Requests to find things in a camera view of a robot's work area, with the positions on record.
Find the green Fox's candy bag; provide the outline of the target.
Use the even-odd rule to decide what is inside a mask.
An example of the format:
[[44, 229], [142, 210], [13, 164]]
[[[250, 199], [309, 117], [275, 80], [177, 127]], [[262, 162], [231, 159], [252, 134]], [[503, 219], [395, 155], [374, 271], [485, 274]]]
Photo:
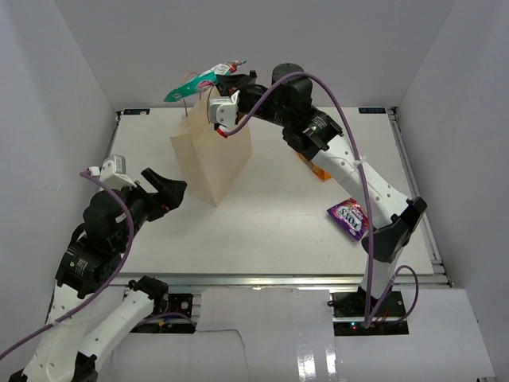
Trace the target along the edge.
[[205, 92], [219, 83], [220, 76], [232, 75], [246, 62], [246, 60], [230, 60], [226, 63], [216, 64], [210, 69], [194, 76], [191, 80], [187, 80], [179, 87], [174, 88], [166, 95], [164, 102], [173, 103], [188, 96]]

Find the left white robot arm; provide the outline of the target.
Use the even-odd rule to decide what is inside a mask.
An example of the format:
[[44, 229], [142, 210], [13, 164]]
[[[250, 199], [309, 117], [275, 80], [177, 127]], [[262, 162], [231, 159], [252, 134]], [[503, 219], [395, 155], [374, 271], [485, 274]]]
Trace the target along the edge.
[[84, 210], [57, 268], [44, 326], [1, 355], [40, 339], [29, 363], [10, 376], [12, 381], [95, 381], [104, 359], [132, 329], [168, 312], [168, 285], [143, 276], [129, 281], [126, 299], [98, 327], [87, 329], [99, 296], [123, 268], [143, 224], [177, 209], [188, 187], [146, 168], [142, 176], [155, 189], [149, 193], [130, 180], [115, 185], [105, 169], [94, 166], [81, 173], [100, 190]]

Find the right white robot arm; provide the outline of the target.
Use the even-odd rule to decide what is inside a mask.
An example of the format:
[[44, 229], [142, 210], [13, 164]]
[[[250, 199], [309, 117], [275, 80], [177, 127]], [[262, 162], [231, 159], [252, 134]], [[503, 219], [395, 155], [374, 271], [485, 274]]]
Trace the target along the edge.
[[386, 181], [359, 153], [352, 129], [338, 100], [336, 121], [313, 105], [313, 85], [333, 93], [317, 76], [296, 64], [280, 64], [266, 88], [257, 74], [219, 75], [219, 97], [208, 102], [215, 130], [225, 138], [238, 134], [252, 118], [282, 128], [282, 138], [295, 152], [328, 172], [360, 203], [367, 214], [366, 268], [358, 287], [360, 310], [378, 317], [388, 307], [396, 265], [427, 209], [421, 197], [408, 197]]

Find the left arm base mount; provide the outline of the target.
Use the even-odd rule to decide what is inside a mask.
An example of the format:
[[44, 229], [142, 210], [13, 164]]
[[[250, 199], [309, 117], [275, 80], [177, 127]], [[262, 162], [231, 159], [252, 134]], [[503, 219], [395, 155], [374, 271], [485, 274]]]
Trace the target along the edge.
[[195, 294], [170, 294], [166, 315], [135, 326], [131, 333], [193, 334], [200, 312]]

